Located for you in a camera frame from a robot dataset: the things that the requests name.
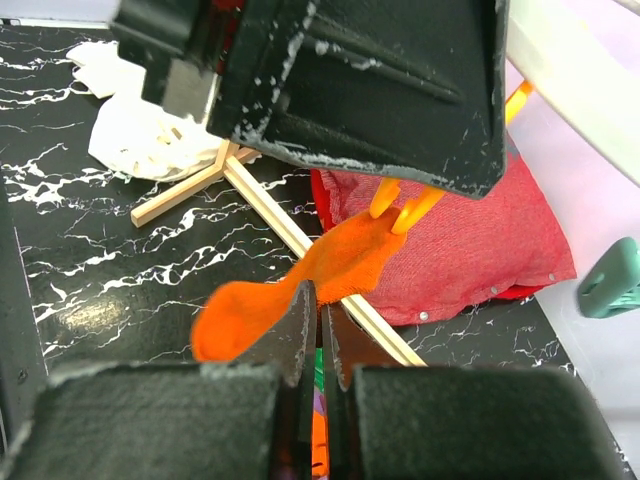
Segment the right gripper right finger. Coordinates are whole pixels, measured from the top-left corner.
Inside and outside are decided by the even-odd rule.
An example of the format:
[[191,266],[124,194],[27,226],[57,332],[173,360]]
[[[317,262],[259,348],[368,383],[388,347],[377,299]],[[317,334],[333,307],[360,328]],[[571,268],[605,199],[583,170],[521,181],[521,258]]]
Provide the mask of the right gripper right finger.
[[550,368],[403,366],[321,311],[333,479],[620,479],[584,385]]

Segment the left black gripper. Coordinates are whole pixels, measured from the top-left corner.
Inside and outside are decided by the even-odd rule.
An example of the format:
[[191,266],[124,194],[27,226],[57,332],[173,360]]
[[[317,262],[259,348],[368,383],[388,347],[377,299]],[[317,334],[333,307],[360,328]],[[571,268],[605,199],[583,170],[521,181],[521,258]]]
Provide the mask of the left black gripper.
[[142,100],[199,125],[250,123],[248,1],[122,1],[110,23]]

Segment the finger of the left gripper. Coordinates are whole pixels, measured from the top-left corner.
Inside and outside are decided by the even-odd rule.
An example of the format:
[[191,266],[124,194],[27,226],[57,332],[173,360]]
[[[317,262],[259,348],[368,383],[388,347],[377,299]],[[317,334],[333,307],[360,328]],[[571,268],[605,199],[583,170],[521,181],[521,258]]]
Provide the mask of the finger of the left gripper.
[[247,1],[211,133],[482,198],[506,170],[505,1]]

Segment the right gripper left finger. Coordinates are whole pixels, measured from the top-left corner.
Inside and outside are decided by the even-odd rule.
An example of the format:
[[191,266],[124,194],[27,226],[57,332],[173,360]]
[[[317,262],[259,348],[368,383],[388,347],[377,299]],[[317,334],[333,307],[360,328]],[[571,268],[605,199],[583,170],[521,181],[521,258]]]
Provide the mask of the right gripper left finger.
[[5,479],[308,479],[316,295],[231,363],[106,363],[53,375]]

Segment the orange clip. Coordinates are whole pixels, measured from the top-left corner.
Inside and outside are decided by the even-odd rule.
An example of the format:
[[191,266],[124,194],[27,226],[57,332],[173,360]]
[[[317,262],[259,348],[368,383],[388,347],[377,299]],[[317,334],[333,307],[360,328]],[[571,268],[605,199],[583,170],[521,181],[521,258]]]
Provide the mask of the orange clip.
[[[505,104],[506,124],[509,124],[521,111],[533,91],[534,86],[528,80],[523,80],[518,88],[510,95]],[[399,179],[392,178],[384,178],[380,182],[369,205],[369,214],[373,219],[379,218],[396,200],[401,192],[399,184]],[[401,208],[391,228],[391,232],[395,235],[407,233],[444,196],[444,190],[431,186],[423,187],[418,197],[410,198]]]

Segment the white round sock hanger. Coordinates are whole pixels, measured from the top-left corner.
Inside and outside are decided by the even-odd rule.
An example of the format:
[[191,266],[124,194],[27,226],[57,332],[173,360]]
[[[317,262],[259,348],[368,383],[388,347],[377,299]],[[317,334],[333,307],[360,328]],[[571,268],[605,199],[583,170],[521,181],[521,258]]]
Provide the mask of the white round sock hanger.
[[639,78],[561,1],[512,1],[506,55],[589,145],[639,182]]

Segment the orange sock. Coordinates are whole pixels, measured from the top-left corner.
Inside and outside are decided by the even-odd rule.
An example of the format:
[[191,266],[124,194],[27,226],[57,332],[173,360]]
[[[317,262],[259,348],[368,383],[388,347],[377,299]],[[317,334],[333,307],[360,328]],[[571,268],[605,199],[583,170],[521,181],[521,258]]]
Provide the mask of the orange sock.
[[405,234],[392,232],[400,209],[380,217],[365,211],[341,222],[316,240],[276,283],[232,281],[217,288],[191,330],[195,360],[231,361],[252,346],[287,311],[299,284],[313,283],[322,307],[373,291]]

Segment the teal clip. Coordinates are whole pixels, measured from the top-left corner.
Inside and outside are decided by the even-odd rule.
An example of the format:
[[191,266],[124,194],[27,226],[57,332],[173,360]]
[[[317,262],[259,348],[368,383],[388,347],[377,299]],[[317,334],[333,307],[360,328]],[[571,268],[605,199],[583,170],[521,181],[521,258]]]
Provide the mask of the teal clip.
[[639,308],[639,246],[631,237],[612,244],[576,292],[581,314],[605,319]]

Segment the purple striped sock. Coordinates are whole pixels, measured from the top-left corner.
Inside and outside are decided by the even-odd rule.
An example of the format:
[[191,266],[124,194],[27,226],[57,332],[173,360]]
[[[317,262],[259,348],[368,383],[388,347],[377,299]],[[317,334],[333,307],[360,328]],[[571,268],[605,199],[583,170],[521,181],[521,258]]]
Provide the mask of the purple striped sock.
[[315,354],[314,403],[312,417],[311,467],[313,479],[329,478],[329,450],[327,441],[327,415],[324,396],[323,349]]

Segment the white crumpled cloth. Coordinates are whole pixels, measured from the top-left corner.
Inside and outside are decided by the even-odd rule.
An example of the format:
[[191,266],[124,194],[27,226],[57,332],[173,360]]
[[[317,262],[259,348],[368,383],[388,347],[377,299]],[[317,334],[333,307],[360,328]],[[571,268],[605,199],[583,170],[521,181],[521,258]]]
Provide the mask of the white crumpled cloth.
[[88,153],[108,169],[143,180],[182,180],[210,165],[223,139],[192,118],[141,98],[144,69],[121,59],[118,43],[83,42],[66,54],[75,80],[103,101]]

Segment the wooden clothes rack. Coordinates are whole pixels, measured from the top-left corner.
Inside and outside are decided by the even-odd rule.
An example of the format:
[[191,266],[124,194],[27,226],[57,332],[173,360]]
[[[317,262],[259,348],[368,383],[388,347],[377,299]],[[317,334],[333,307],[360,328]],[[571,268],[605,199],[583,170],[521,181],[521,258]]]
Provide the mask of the wooden clothes rack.
[[[245,162],[259,155],[260,153],[256,150],[241,148],[228,140],[223,141],[213,165],[133,209],[132,223],[140,228],[224,177],[294,254],[299,257],[304,256],[311,247],[312,240],[243,166]],[[396,361],[404,366],[425,364],[362,296],[352,295],[342,299],[341,303],[353,320]]]

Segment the red patterned pillow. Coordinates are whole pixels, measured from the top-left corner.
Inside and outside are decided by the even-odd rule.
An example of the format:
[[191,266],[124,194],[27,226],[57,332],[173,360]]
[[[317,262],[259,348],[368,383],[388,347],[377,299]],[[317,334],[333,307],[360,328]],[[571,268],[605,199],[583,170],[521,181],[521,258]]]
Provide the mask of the red patterned pillow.
[[363,295],[393,326],[448,320],[490,299],[518,299],[575,278],[564,232],[522,156],[481,200],[445,195],[409,232],[397,217],[374,220],[376,177],[314,169],[311,186],[324,229],[318,297]]

